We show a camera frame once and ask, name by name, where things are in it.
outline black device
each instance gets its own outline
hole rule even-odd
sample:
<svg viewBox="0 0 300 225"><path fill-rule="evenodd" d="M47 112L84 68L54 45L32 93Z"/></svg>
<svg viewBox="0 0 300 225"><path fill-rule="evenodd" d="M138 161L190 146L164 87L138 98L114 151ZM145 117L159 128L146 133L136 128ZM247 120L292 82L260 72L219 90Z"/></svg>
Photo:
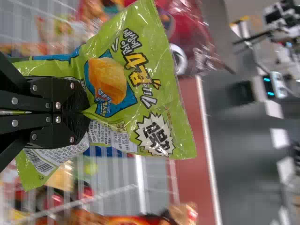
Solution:
<svg viewBox="0 0 300 225"><path fill-rule="evenodd" d="M14 112L0 114L0 172L23 148L78 144L90 124L81 112L89 106L80 82L53 76L24 77L0 52L0 111Z"/></svg>

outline white floor stripe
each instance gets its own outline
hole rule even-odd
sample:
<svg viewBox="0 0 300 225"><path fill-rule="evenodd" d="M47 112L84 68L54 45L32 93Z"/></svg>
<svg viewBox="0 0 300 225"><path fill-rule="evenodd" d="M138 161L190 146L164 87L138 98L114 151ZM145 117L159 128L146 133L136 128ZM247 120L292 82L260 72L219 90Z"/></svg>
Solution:
<svg viewBox="0 0 300 225"><path fill-rule="evenodd" d="M220 202L219 202L219 195L218 195L218 188L217 188L215 166L214 166L213 155L212 155L212 150L211 150L210 131L209 131L208 121L207 121L207 116L206 116L206 106L205 106L205 101L204 101L202 80L199 76L196 76L196 80L197 80L198 98L199 98L200 110L201 110L203 134L204 134L204 140L205 140L206 158L207 158L209 174L210 174L210 189L211 189L211 194L212 194L215 220L216 220L216 225L222 225L223 222L222 222L222 217L221 217L221 209L220 209Z"/></svg>

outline potato chip image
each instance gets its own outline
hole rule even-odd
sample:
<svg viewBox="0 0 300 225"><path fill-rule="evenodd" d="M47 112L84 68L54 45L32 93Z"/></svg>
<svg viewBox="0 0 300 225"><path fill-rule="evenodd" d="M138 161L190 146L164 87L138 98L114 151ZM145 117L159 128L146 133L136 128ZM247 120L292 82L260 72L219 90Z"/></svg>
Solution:
<svg viewBox="0 0 300 225"><path fill-rule="evenodd" d="M89 79L95 88L95 98L117 105L123 101L127 91L124 68L111 58L90 59Z"/></svg>

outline metal screw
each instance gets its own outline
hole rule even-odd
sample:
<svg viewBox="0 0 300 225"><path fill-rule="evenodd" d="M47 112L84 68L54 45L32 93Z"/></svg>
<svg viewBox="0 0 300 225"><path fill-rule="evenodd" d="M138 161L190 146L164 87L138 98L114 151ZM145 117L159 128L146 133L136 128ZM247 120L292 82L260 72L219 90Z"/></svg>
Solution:
<svg viewBox="0 0 300 225"><path fill-rule="evenodd" d="M12 103L13 105L18 104L18 102L19 102L19 100L18 100L16 97L13 97L13 98L11 99L11 103Z"/></svg>
<svg viewBox="0 0 300 225"><path fill-rule="evenodd" d="M19 121L13 120L13 121L11 122L11 125L12 125L13 127L17 127L17 126L19 125Z"/></svg>
<svg viewBox="0 0 300 225"><path fill-rule="evenodd" d="M33 86L32 86L32 89L33 89L33 91L37 91L37 90L38 90L38 87L37 87L36 85L33 85Z"/></svg>
<svg viewBox="0 0 300 225"><path fill-rule="evenodd" d="M57 123L60 123L60 122L61 122L61 117L60 117L60 116L57 116L56 119L55 119L55 121L56 121Z"/></svg>
<svg viewBox="0 0 300 225"><path fill-rule="evenodd" d="M55 103L55 108L60 109L60 107L61 107L60 102Z"/></svg>
<svg viewBox="0 0 300 225"><path fill-rule="evenodd" d="M36 134L33 134L31 138L32 138L32 140L36 140L38 138L38 136Z"/></svg>

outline snack shelf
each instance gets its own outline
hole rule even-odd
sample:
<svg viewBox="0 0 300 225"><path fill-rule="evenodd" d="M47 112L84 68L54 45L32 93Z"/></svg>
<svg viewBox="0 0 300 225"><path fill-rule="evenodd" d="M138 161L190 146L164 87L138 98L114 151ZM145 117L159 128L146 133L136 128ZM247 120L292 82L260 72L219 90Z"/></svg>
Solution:
<svg viewBox="0 0 300 225"><path fill-rule="evenodd" d="M31 43L29 49L39 53L36 43L40 44L35 25L35 16L65 21L57 15L77 12L79 0L2 0L0 2L0 45L19 45ZM18 57L21 52L12 51L11 56ZM96 156L96 147L90 147L88 164L97 165L97 172L89 175L93 196L89 199L72 201L72 193L63 192L64 204L54 207L51 196L54 188L47 186L46 197L49 210L36 212L36 192L29 191L21 202L20 208L27 216L15 216L14 180L10 180L12 168L7 167L0 174L0 224L35 224L37 218L48 216L55 218L62 211L70 213L70 209L80 207L102 215L138 215L158 214L170 203L179 203L179 192L176 178L175 162L164 158L128 156L114 148L101 148L101 157ZM87 161L83 155L77 157L79 177L84 177ZM78 183L79 196L83 196L84 183Z"/></svg>
<svg viewBox="0 0 300 225"><path fill-rule="evenodd" d="M141 156L128 157L126 153L112 150L112 157L107 156L106 148L102 148L103 157L90 157L90 162L84 161L83 156L77 157L78 171L84 171L86 164L96 163L98 171L88 178L94 195L71 201L70 192L64 191L64 204L49 210L35 212L36 190L29 191L26 199L21 202L21 209L30 215L20 220L11 221L14 217L14 196L7 199L5 195L14 195L15 187L10 193L5 193L4 186L0 190L0 223L34 224L37 218L48 216L55 218L55 213L64 211L70 213L70 209L79 207L102 215L137 215L146 213L160 213L169 203L179 203L179 194L176 181L175 164L172 160L149 159ZM95 147L90 147L90 155L95 155ZM9 168L1 173L2 180ZM79 182L79 196L83 195L83 182ZM54 188L47 187L47 201L51 202Z"/></svg>

